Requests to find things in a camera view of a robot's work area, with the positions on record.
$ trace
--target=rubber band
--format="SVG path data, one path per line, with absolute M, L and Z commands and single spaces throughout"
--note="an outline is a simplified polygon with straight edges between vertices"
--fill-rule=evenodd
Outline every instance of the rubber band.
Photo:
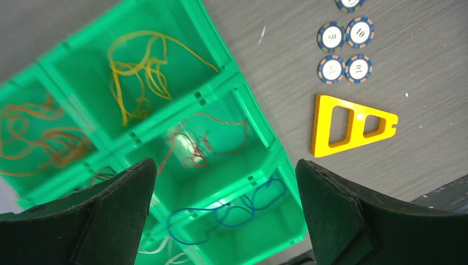
M 171 256 L 172 254 L 172 237 L 170 236 L 166 236 L 164 237 L 163 241 L 161 242 L 161 244 L 159 245 L 159 247 L 153 251 L 145 251 L 145 250 L 138 250 L 138 253 L 142 253 L 142 254 L 148 254 L 148 255 L 154 255 L 154 254 L 158 254 L 160 253 L 161 251 L 164 250 L 164 248 L 166 248 L 166 245 L 169 243 L 169 247 L 168 247 L 168 253 L 167 253 L 167 256 Z M 169 259 L 165 265 L 170 265 L 170 264 L 182 264 L 182 263 L 185 263 L 187 261 L 189 261 L 190 259 L 185 259 L 183 261 L 176 261 L 178 258 L 180 258 L 181 256 L 183 255 L 186 255 L 185 252 L 181 252 L 177 255 L 175 255 L 174 257 L 172 257 L 171 259 Z
M 119 46 L 125 44 L 128 41 L 143 36 L 150 36 L 150 39 L 146 45 L 145 54 L 143 55 L 143 58 L 140 62 L 125 63 L 114 61 L 113 53 Z M 157 57 L 150 57 L 152 46 L 159 39 L 161 39 L 162 42 L 162 59 Z M 168 92 L 168 81 L 165 75 L 161 72 L 161 65 L 166 65 L 169 63 L 169 59 L 167 57 L 167 40 L 178 44 L 179 46 L 187 50 L 189 53 L 191 53 L 194 57 L 196 57 L 199 61 L 211 67 L 215 72 L 219 73 L 219 70 L 213 64 L 205 61 L 201 56 L 199 56 L 193 50 L 188 48 L 181 41 L 166 34 L 153 30 L 141 30 L 117 38 L 109 47 L 107 54 L 109 58 L 109 65 L 112 70 L 110 90 L 112 92 L 112 95 L 114 96 L 114 99 L 119 105 L 122 114 L 122 126 L 127 126 L 129 119 L 132 118 L 146 119 L 150 113 L 151 105 L 149 104 L 149 99 L 145 97 L 145 84 L 143 83 L 143 80 L 139 75 L 140 71 L 144 71 L 146 85 L 155 95 L 166 100 L 172 100 L 172 96 Z M 137 106 L 135 110 L 132 113 L 129 113 L 125 108 L 119 76 L 133 75 L 136 75 L 138 77 L 142 92 L 140 98 L 136 99 Z M 148 102 L 148 109 L 142 109 L 142 102 Z
M 216 155 L 216 156 L 230 155 L 230 154 L 239 152 L 247 144 L 248 137 L 249 137 L 247 119 L 243 120 L 242 122 L 234 122 L 234 121 L 220 120 L 220 119 L 215 118 L 215 117 L 213 117 L 213 116 L 211 116 L 209 114 L 206 114 L 206 113 L 198 112 L 198 113 L 194 113 L 193 115 L 194 116 L 204 116 L 206 118 L 212 119 L 212 120 L 214 120 L 214 121 L 216 121 L 218 123 L 221 123 L 221 124 L 242 125 L 244 127 L 246 133 L 245 133 L 245 137 L 244 137 L 241 145 L 238 148 L 236 148 L 235 150 L 232 150 L 232 151 L 216 152 L 216 151 L 213 150 L 213 148 L 211 146 L 211 143 L 208 140 L 209 132 L 206 132 L 203 137 L 197 139 L 196 141 L 193 140 L 190 137 L 189 133 L 186 131 L 186 129 L 184 127 L 184 125 L 188 122 L 189 119 L 185 119 L 181 123 L 179 123 L 179 125 L 174 129 L 171 136 L 169 138 L 165 139 L 164 142 L 162 142 L 162 144 L 166 144 L 168 141 L 171 141 L 171 145 L 170 145 L 169 151 L 166 153 L 163 161 L 161 163 L 159 163 L 158 175 L 162 174 L 162 172 L 163 172 L 163 170 L 164 170 L 164 168 L 166 166 L 167 161 L 169 160 L 170 156 L 174 152 L 174 148 L 175 148 L 175 144 L 176 144 L 175 141 L 176 141 L 177 136 L 182 136 L 182 137 L 188 139 L 188 141 L 190 142 L 191 156 L 190 157 L 185 157 L 185 158 L 183 158 L 181 160 L 182 165 L 184 167 L 189 167 L 189 168 L 207 168 L 208 165 L 209 165 L 209 160 L 206 158 L 205 151 L 201 148 L 201 145 L 200 145 L 201 143 L 204 143 L 204 145 L 206 146 L 206 149 L 211 154 Z
M 111 174 L 105 174 L 105 173 L 102 173 L 104 170 L 108 169 Z M 113 177 L 117 175 L 117 172 L 109 167 L 109 166 L 106 166 L 106 167 L 103 167 L 101 168 L 100 170 L 98 170 L 98 173 L 96 175 L 94 175 L 93 177 L 91 177 L 89 180 L 88 180 L 88 187 L 91 187 L 92 185 L 94 185 L 94 180 L 99 180 L 99 181 L 106 181 L 107 179 Z
M 257 198 L 257 194 L 260 190 L 262 190 L 263 188 L 265 187 L 270 187 L 271 183 L 274 182 L 274 181 L 277 181 L 281 184 L 282 188 L 283 188 L 283 191 L 278 195 L 276 196 L 273 200 L 271 200 L 266 206 L 263 206 L 261 208 L 257 208 L 255 207 L 255 201 L 256 201 L 256 198 Z M 210 240 L 210 234 L 216 230 L 219 226 L 224 226 L 224 227 L 228 227 L 228 228 L 238 228 L 240 226 L 243 226 L 249 222 L 251 222 L 254 218 L 255 218 L 255 215 L 256 215 L 256 212 L 257 211 L 261 211 L 261 210 L 265 210 L 267 208 L 269 208 L 271 205 L 273 205 L 275 202 L 277 202 L 280 198 L 282 198 L 283 196 L 286 195 L 286 191 L 287 191 L 287 188 L 286 188 L 286 184 L 281 180 L 281 179 L 277 179 L 277 178 L 273 178 L 273 177 L 270 177 L 268 179 L 268 181 L 266 181 L 265 183 L 263 183 L 262 185 L 258 186 L 253 194 L 252 194 L 252 197 L 249 198 L 247 197 L 245 194 L 243 196 L 240 197 L 240 200 L 241 202 L 250 209 L 250 211 L 244 207 L 241 207 L 241 206 L 232 206 L 232 203 L 227 203 L 227 204 L 223 204 L 223 203 L 220 203 L 221 206 L 218 206 L 218 207 L 215 207 L 215 208 L 211 208 L 211 209 L 205 209 L 205 208 L 181 208 L 179 210 L 176 210 L 175 212 L 171 213 L 171 215 L 166 219 L 166 227 L 167 227 L 167 231 L 170 235 L 170 237 L 172 237 L 174 240 L 176 240 L 177 242 L 181 243 L 181 244 L 184 244 L 184 245 L 187 245 L 187 246 L 194 246 L 194 245 L 200 245 L 200 244 L 203 244 L 203 243 L 206 243 Z M 250 202 L 250 204 L 247 204 L 242 198 L 245 197 L 248 199 L 248 201 Z M 228 209 L 226 210 L 226 212 L 224 213 L 224 215 L 220 218 L 219 217 L 219 210 L 223 209 L 224 207 L 228 207 Z M 250 217 L 245 220 L 245 221 L 242 221 L 236 225 L 229 225 L 229 224 L 226 224 L 225 223 L 225 220 L 227 219 L 229 213 L 233 210 L 233 209 L 242 209 L 246 212 L 248 212 L 250 214 Z M 182 240 L 180 240 L 179 238 L 175 237 L 175 235 L 173 234 L 172 232 L 172 229 L 171 229 L 171 219 L 173 216 L 175 216 L 176 214 L 182 212 L 182 211 L 187 211 L 187 210 L 191 210 L 191 211 L 210 211 L 210 212 L 214 212 L 214 218 L 216 220 L 216 222 L 218 223 L 216 226 L 212 227 L 211 229 L 207 230 L 205 232 L 205 236 L 206 236 L 206 239 L 205 240 L 202 240 L 202 241 L 199 241 L 199 242 L 195 242 L 195 243 L 191 243 L 191 242 L 184 242 Z
M 20 105 L 8 104 L 0 110 L 2 118 L 0 120 L 0 157 L 8 160 L 18 160 L 30 155 L 36 148 L 42 149 L 49 160 L 39 164 L 38 170 L 26 173 L 14 173 L 0 171 L 0 174 L 5 174 L 14 177 L 28 177 L 38 174 L 49 167 L 65 168 L 71 162 L 78 161 L 84 157 L 89 151 L 91 142 L 84 135 L 84 132 L 76 127 L 61 127 L 47 129 L 42 132 L 38 139 L 26 139 L 23 135 L 29 130 L 30 118 L 41 120 L 59 120 L 65 111 L 57 107 L 54 98 L 45 94 L 46 101 L 44 104 L 23 103 Z M 3 126 L 6 126 L 6 132 L 9 138 L 3 139 Z M 82 137 L 78 137 L 70 132 L 78 132 Z M 13 155 L 4 153 L 4 148 L 14 142 L 23 142 L 25 147 Z

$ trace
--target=wood grain surface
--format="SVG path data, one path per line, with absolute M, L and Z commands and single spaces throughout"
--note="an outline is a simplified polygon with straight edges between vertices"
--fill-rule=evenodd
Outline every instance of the wood grain surface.
M 0 80 L 89 23 L 115 0 L 5 0 L 0 9 Z M 341 176 L 412 200 L 468 172 L 468 15 L 459 0 L 368 0 L 353 14 L 334 0 L 204 0 L 293 163 L 314 160 Z M 326 85 L 317 65 L 320 26 L 357 16 L 375 24 L 370 46 L 345 44 L 374 64 L 363 84 Z M 265 27 L 265 34 L 259 43 Z M 397 134 L 325 158 L 310 154 L 315 95 L 329 94 L 395 113 Z M 343 125 L 342 117 L 335 122 Z M 297 254 L 310 245 L 297 246 Z M 272 263 L 285 259 L 281 253 Z

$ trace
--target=blue poker chip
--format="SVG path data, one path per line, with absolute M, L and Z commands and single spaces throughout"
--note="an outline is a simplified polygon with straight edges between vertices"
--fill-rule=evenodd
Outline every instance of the blue poker chip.
M 353 13 L 363 6 L 364 0 L 335 0 L 339 10 L 345 13 Z
M 346 28 L 346 41 L 356 49 L 364 48 L 374 38 L 374 23 L 367 17 L 353 19 Z
M 317 34 L 318 47 L 324 52 L 339 51 L 345 42 L 345 30 L 341 23 L 329 22 Z
M 318 77 L 326 84 L 336 84 L 344 76 L 345 64 L 338 55 L 328 55 L 318 65 Z
M 372 61 L 363 54 L 358 54 L 346 63 L 346 78 L 351 83 L 363 83 L 372 73 Z

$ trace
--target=green plastic organizer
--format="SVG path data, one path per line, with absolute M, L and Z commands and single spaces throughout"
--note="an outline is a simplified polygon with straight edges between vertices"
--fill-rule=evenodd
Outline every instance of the green plastic organizer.
M 159 31 L 180 40 L 219 72 L 167 41 L 168 63 L 161 66 L 161 72 L 173 100 L 162 99 L 146 89 L 152 104 L 150 115 L 122 126 L 120 108 L 109 88 L 112 70 L 107 51 L 117 38 L 141 30 Z M 114 60 L 139 62 L 149 39 L 143 36 L 121 45 L 114 52 Z M 161 40 L 152 44 L 150 56 L 161 58 Z M 134 99 L 141 92 L 138 79 L 126 76 L 119 80 L 125 106 L 132 111 Z M 286 190 L 281 199 L 258 211 L 249 223 L 213 230 L 210 240 L 201 245 L 187 246 L 174 241 L 171 253 L 168 249 L 153 255 L 139 253 L 137 265 L 165 264 L 171 256 L 183 252 L 190 259 L 185 262 L 187 265 L 254 264 L 304 238 L 306 223 L 294 169 L 201 0 L 119 3 L 57 44 L 37 64 L 3 84 L 0 107 L 22 100 L 34 102 L 45 93 L 55 98 L 66 115 L 55 124 L 31 122 L 35 129 L 31 136 L 49 126 L 76 126 L 90 138 L 94 150 L 63 170 L 44 171 L 34 179 L 2 176 L 18 192 L 22 207 L 29 208 L 87 188 L 90 179 L 103 170 L 120 172 L 150 157 L 156 161 L 161 174 L 156 179 L 150 214 L 143 228 L 141 250 L 151 251 L 161 245 L 168 236 L 168 217 L 179 209 L 210 209 L 228 202 L 240 205 L 240 197 L 251 196 L 270 177 L 281 179 Z M 237 123 L 246 120 L 247 141 L 244 144 L 243 125 L 216 122 L 198 113 Z M 176 128 L 180 134 L 171 137 Z M 200 141 L 204 137 L 211 148 Z M 194 160 L 187 160 L 194 152 L 190 145 L 193 139 L 201 143 L 207 167 L 183 165 L 183 162 L 194 164 Z M 241 150 L 230 153 L 240 146 L 243 146 Z M 173 151 L 163 169 L 161 161 L 169 149 Z M 43 154 L 34 152 L 20 167 L 28 169 L 25 167 L 42 157 Z M 206 165 L 200 158 L 195 162 Z M 18 163 L 0 160 L 0 169 L 18 168 Z M 268 203 L 280 192 L 279 188 L 271 185 L 269 190 L 258 192 L 256 204 Z M 225 222 L 235 224 L 247 218 L 246 214 L 230 212 Z M 183 210 L 171 218 L 169 225 L 178 238 L 195 242 L 203 240 L 204 231 L 216 225 L 216 221 L 210 211 Z
M 46 183 L 36 187 L 20 198 L 20 206 L 39 205 L 50 202 L 75 190 L 85 189 L 99 182 L 94 178 L 98 173 L 112 174 L 127 169 L 117 158 L 109 153 L 99 152 L 91 155 L 68 170 L 50 178 Z
M 196 246 L 181 245 L 166 237 L 168 237 L 167 233 L 161 233 L 152 238 L 142 238 L 135 265 L 204 264 Z
M 278 159 L 280 161 L 277 161 L 278 166 L 272 175 L 264 176 L 238 190 L 236 199 L 219 200 L 217 206 L 230 202 L 231 206 L 243 206 L 248 210 L 240 198 L 243 195 L 252 198 L 257 187 L 261 187 L 255 196 L 255 207 L 262 208 L 273 203 L 256 211 L 251 221 L 235 228 L 224 227 L 216 222 L 214 213 L 210 212 L 188 224 L 181 223 L 181 227 L 174 233 L 176 237 L 187 243 L 208 239 L 198 245 L 199 253 L 206 264 L 255 264 L 303 240 L 307 227 L 294 169 L 285 154 Z M 262 186 L 270 177 L 282 180 L 285 189 L 278 181 Z M 226 213 L 227 209 L 224 207 L 219 211 L 219 218 L 222 219 L 227 214 L 224 223 L 228 225 L 241 224 L 251 217 L 245 210 L 233 208 Z M 177 234 L 177 231 L 185 231 L 188 237 Z
M 173 100 L 158 97 L 146 88 L 152 116 L 146 120 L 133 119 L 128 126 L 122 126 L 120 108 L 109 88 L 112 71 L 107 52 L 117 38 L 142 30 L 158 31 L 180 40 L 215 65 L 220 73 L 167 40 L 168 63 L 161 66 L 161 72 L 167 79 Z M 142 36 L 120 45 L 114 52 L 114 60 L 140 62 L 149 40 L 149 36 Z M 162 43 L 160 39 L 153 43 L 150 57 L 162 58 Z M 83 123 L 86 130 L 96 131 L 111 148 L 124 144 L 133 130 L 146 129 L 137 125 L 167 119 L 195 102 L 201 93 L 197 91 L 199 88 L 216 87 L 226 79 L 226 76 L 217 78 L 219 75 L 228 72 L 229 77 L 238 69 L 200 0 L 124 1 L 59 44 L 43 56 L 39 64 L 62 89 L 61 100 L 75 108 L 76 117 L 87 121 Z M 136 106 L 135 99 L 141 94 L 140 83 L 136 76 L 119 80 L 125 106 L 131 112 Z
M 136 135 L 133 145 L 117 154 L 125 160 L 126 166 L 145 157 L 156 161 L 160 175 L 156 180 L 155 196 L 161 212 L 166 215 L 180 208 L 209 207 L 216 198 L 229 196 L 232 191 L 254 178 L 282 150 L 241 74 L 232 77 L 216 91 L 216 95 L 205 98 L 190 110 L 190 114 L 181 113 L 170 122 L 158 124 L 147 133 Z M 245 145 L 243 146 L 246 139 L 244 125 L 223 124 L 194 113 L 204 113 L 222 121 L 240 123 L 246 120 L 248 134 Z M 175 129 L 179 129 L 183 135 L 172 137 Z M 207 167 L 190 167 L 195 164 L 192 160 L 187 160 L 193 152 L 187 135 L 195 141 L 203 138 L 206 132 L 211 149 L 216 153 L 237 152 L 213 155 L 205 144 L 200 144 L 208 164 L 202 160 L 197 162 Z M 168 156 L 171 146 L 173 152 L 163 168 L 162 161 Z M 187 211 L 173 221 L 190 215 Z
M 0 108 L 11 109 L 10 106 L 15 105 L 22 107 L 26 106 L 28 110 L 39 110 L 36 107 L 32 107 L 31 104 L 45 104 L 47 95 L 51 99 L 55 99 L 55 96 L 57 95 L 56 87 L 49 86 L 49 83 L 44 82 L 45 79 L 46 76 L 41 69 L 39 69 L 37 66 L 31 66 L 17 76 L 13 77 L 11 80 L 3 83 L 0 87 Z M 63 105 L 60 105 L 58 101 L 56 101 L 54 103 L 54 107 L 56 109 L 63 108 Z M 8 115 L 20 115 L 27 118 L 29 120 L 29 129 L 24 134 L 22 134 L 22 136 L 26 140 L 37 141 L 43 137 L 43 133 L 46 130 L 65 127 L 79 127 L 76 122 L 69 116 L 68 112 L 66 112 L 65 108 L 64 110 L 65 113 L 59 119 L 55 120 L 40 119 L 29 115 L 26 112 L 18 111 L 14 111 Z M 12 134 L 8 132 L 7 127 L 10 125 L 7 124 L 7 120 L 7 118 L 2 118 L 1 121 L 1 137 L 5 142 L 5 145 L 3 146 L 3 152 L 7 156 L 13 156 L 20 153 L 21 150 L 25 150 L 28 144 L 20 140 L 9 140 L 14 138 L 12 138 Z M 16 132 L 19 131 L 21 125 L 22 122 L 16 121 L 13 125 L 14 130 Z M 70 133 L 79 138 L 85 137 L 84 133 L 78 131 L 67 131 L 67 133 Z M 87 145 L 87 154 L 83 157 L 89 157 L 96 153 L 97 150 L 94 146 L 100 146 L 97 139 L 89 137 L 89 140 L 90 143 Z M 64 150 L 65 148 L 63 144 L 60 144 L 57 141 L 48 140 L 47 143 L 58 150 Z M 35 188 L 46 184 L 54 177 L 54 175 L 66 171 L 66 169 L 73 167 L 73 165 L 77 163 L 77 161 L 72 161 L 67 165 L 66 168 L 50 166 L 47 169 L 39 169 L 38 165 L 47 162 L 49 158 L 50 156 L 41 147 L 34 148 L 31 153 L 23 158 L 0 158 L 0 169 L 2 171 L 13 173 L 37 171 L 37 173 L 34 175 L 27 177 L 8 176 L 7 174 L 1 175 L 18 193 L 19 197 L 23 197 L 28 195 Z

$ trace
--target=yellow triangular frame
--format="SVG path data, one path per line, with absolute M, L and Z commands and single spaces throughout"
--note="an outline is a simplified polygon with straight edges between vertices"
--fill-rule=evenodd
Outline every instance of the yellow triangular frame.
M 344 140 L 329 144 L 334 107 L 349 109 L 348 129 Z M 379 128 L 364 134 L 365 121 L 369 115 L 380 118 Z M 398 116 L 395 114 L 319 94 L 315 102 L 312 154 L 315 157 L 324 157 L 390 138 L 396 133 L 393 126 L 397 123 Z

